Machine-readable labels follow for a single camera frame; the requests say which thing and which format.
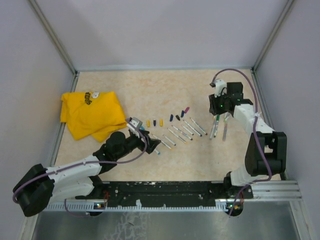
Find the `blue eraser-cap white marker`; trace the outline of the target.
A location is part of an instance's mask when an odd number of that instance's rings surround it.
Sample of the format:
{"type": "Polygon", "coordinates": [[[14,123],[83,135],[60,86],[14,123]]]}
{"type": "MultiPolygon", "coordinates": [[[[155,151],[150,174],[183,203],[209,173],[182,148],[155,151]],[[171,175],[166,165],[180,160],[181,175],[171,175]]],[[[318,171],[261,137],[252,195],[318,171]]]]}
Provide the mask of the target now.
{"type": "Polygon", "coordinates": [[[168,140],[172,145],[174,145],[174,146],[177,145],[177,144],[176,144],[173,140],[171,140],[168,136],[166,136],[166,135],[163,134],[163,137],[164,137],[166,140],[168,140]]]}

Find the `yellow capped clear pen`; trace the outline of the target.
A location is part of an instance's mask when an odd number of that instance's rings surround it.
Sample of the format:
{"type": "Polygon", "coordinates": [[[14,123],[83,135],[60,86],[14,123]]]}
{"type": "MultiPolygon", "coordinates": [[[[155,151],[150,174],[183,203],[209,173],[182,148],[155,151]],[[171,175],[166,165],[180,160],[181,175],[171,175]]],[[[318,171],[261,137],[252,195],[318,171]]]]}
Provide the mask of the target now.
{"type": "Polygon", "coordinates": [[[173,130],[171,130],[171,129],[169,129],[169,128],[167,128],[167,130],[168,130],[171,134],[173,134],[176,138],[178,138],[180,141],[182,141],[184,144],[187,143],[182,137],[180,137],[180,136],[179,136],[177,133],[175,133],[173,130]]]}

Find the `magenta capped white marker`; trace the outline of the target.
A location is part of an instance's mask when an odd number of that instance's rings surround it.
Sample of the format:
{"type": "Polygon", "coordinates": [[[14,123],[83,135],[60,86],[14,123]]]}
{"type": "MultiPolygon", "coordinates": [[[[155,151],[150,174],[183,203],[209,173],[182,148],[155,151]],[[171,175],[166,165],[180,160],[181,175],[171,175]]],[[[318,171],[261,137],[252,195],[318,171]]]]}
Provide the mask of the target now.
{"type": "Polygon", "coordinates": [[[205,134],[208,135],[208,133],[191,117],[189,117],[191,121],[205,134]]]}

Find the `black eraser-cap white marker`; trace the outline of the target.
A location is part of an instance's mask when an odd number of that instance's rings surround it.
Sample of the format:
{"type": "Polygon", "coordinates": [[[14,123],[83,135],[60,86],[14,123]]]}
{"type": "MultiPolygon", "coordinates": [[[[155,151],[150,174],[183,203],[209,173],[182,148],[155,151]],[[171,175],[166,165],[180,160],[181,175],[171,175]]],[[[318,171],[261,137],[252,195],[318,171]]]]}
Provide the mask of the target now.
{"type": "Polygon", "coordinates": [[[186,127],[185,125],[181,125],[188,133],[190,133],[192,136],[194,135],[194,133],[188,128],[186,127]]]}

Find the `navy capped white marker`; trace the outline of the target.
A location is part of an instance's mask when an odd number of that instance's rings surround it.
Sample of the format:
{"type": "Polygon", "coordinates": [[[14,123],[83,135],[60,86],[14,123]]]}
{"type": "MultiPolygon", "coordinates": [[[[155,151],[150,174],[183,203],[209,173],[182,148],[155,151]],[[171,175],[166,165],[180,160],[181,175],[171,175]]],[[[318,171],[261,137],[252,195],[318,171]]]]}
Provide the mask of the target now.
{"type": "Polygon", "coordinates": [[[200,137],[202,137],[203,135],[197,131],[192,125],[190,125],[186,120],[183,120],[183,122],[189,127],[191,128],[197,135],[199,135],[200,137]]]}

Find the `dark blue capped marker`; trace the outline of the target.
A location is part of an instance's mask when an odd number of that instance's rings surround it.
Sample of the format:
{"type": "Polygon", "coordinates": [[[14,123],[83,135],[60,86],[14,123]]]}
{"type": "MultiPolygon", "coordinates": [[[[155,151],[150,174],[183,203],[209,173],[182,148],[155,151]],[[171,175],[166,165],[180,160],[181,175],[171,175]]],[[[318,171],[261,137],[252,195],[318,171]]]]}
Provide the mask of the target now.
{"type": "Polygon", "coordinates": [[[181,133],[182,135],[184,135],[185,137],[187,137],[189,140],[193,141],[193,138],[191,136],[189,136],[188,134],[186,134],[185,132],[183,132],[181,129],[179,129],[178,127],[171,125],[175,130],[177,130],[179,133],[181,133]]]}

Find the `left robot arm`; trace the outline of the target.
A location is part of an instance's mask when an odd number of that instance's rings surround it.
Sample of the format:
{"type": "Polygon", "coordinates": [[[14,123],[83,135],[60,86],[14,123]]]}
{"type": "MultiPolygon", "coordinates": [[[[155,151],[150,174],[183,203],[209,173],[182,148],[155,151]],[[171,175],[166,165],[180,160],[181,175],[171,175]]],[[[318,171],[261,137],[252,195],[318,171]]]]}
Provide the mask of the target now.
{"type": "Polygon", "coordinates": [[[56,167],[32,166],[13,188],[12,200],[26,217],[42,212],[49,204],[69,198],[101,197],[104,186],[98,176],[123,164],[121,159],[138,149],[143,155],[151,154],[161,143],[140,130],[138,134],[113,132],[99,150],[78,160],[56,167]]]}

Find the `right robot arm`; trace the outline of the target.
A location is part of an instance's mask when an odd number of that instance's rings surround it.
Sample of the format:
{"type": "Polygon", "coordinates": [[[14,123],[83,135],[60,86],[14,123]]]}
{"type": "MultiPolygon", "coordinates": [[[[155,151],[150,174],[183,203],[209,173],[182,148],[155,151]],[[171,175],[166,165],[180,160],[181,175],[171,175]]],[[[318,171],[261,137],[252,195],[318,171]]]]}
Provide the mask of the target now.
{"type": "Polygon", "coordinates": [[[223,185],[224,194],[235,198],[242,186],[285,172],[287,136],[265,123],[254,108],[254,103],[244,98],[241,82],[218,79],[210,85],[215,91],[209,95],[209,112],[214,116],[230,114],[249,137],[244,164],[228,173],[226,178],[229,182],[223,185]]]}

